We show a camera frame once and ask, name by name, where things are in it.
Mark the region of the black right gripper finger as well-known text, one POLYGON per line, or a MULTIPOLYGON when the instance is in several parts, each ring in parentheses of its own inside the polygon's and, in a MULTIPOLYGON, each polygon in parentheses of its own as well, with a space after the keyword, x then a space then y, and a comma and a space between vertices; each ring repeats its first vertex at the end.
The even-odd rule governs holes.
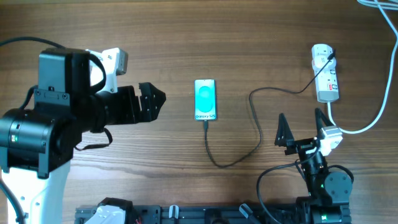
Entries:
POLYGON ((320 108, 315 108, 315 122, 318 133, 320 132, 321 128, 333 126, 333 123, 326 117, 320 108))
POLYGON ((279 115, 274 144, 279 147, 290 147, 294 144, 293 134, 283 113, 279 115))

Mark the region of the blue screen smartphone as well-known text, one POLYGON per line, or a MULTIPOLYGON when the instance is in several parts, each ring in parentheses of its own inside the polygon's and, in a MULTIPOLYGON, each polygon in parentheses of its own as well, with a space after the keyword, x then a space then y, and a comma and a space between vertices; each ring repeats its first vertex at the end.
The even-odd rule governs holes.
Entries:
POLYGON ((216 112, 216 85, 215 80, 199 79, 194 81, 195 90, 195 119, 215 120, 216 112))

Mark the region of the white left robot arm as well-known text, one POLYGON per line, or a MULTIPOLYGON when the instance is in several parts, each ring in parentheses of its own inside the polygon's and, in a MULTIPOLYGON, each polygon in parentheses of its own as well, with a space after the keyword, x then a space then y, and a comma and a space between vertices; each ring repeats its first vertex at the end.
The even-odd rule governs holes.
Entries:
POLYGON ((39 81, 26 105, 1 118, 1 189, 9 201, 9 220, 59 223, 73 153, 85 132, 108 133, 110 125, 148 123, 166 101, 149 82, 106 91, 106 80, 91 83, 91 65, 103 68, 95 54, 49 48, 39 55, 39 81))

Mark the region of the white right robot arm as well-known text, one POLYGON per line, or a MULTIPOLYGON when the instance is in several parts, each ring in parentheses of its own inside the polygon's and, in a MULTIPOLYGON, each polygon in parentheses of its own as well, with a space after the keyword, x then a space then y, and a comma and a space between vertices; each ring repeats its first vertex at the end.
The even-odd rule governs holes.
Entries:
POLYGON ((354 176, 341 165, 329 166, 326 157, 343 140, 343 133, 325 114, 315 110, 317 135, 295 140, 284 114, 279 115, 275 145, 285 147, 285 155, 297 154, 298 167, 308 196, 296 199, 298 223, 351 223, 349 197, 354 176))

